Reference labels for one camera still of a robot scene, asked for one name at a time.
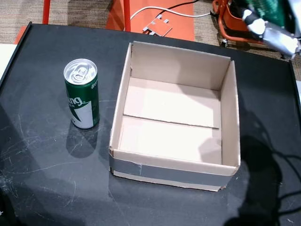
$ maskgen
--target green can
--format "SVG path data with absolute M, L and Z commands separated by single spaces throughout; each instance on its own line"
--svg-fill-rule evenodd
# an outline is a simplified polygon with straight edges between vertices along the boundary
M 81 129 L 88 129 L 99 122 L 97 67 L 87 59 L 69 62 L 64 78 L 71 111 L 71 121 Z

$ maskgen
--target can lid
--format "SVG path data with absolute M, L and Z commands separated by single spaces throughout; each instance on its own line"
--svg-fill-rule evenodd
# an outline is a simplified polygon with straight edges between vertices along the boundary
M 97 67 L 87 59 L 76 59 L 69 62 L 64 69 L 64 78 L 74 85 L 85 85 L 97 75 Z

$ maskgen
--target gray carpet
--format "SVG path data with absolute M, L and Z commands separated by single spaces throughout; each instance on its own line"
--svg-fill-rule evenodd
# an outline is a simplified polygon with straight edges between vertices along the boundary
M 194 3 L 194 14 L 211 9 L 210 0 Z M 104 28 L 111 0 L 51 0 L 50 24 Z M 42 22 L 43 0 L 0 0 L 0 43 L 13 43 L 21 26 Z M 195 38 L 198 42 L 219 45 L 221 35 L 216 20 L 211 16 L 196 18 Z M 265 46 L 230 42 L 229 48 L 252 52 L 273 58 L 280 54 Z M 301 57 L 293 60 L 297 80 L 301 80 Z

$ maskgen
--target white cable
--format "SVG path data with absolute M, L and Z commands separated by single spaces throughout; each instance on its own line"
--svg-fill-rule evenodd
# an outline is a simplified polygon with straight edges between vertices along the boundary
M 207 16 L 207 15 L 210 14 L 210 13 L 206 13 L 206 14 L 202 14 L 202 15 L 187 15 L 187 14 L 183 14 L 183 13 L 178 13 L 176 11 L 173 11 L 173 10 L 170 10 L 170 9 L 167 9 L 167 8 L 162 8 L 162 7 L 157 7 L 157 6 L 147 6 L 147 7 L 141 8 L 140 10 L 136 11 L 133 15 L 131 15 L 130 20 L 132 20 L 138 13 L 140 13 L 141 11 L 143 11 L 145 9 L 148 9 L 148 8 L 161 9 L 161 10 L 165 10 L 165 11 L 170 12 L 170 13 L 177 14 L 179 16 L 186 16 L 186 17 L 202 17 L 202 16 Z

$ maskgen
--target gray tape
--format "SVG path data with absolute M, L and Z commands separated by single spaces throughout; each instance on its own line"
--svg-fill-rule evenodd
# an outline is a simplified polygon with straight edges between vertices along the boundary
M 168 169 L 156 166 L 141 165 L 130 161 L 113 158 L 110 155 L 110 167 L 118 172 L 146 178 L 171 180 L 182 183 L 225 186 L 232 176 L 222 176 L 209 173 L 196 173 L 178 169 Z

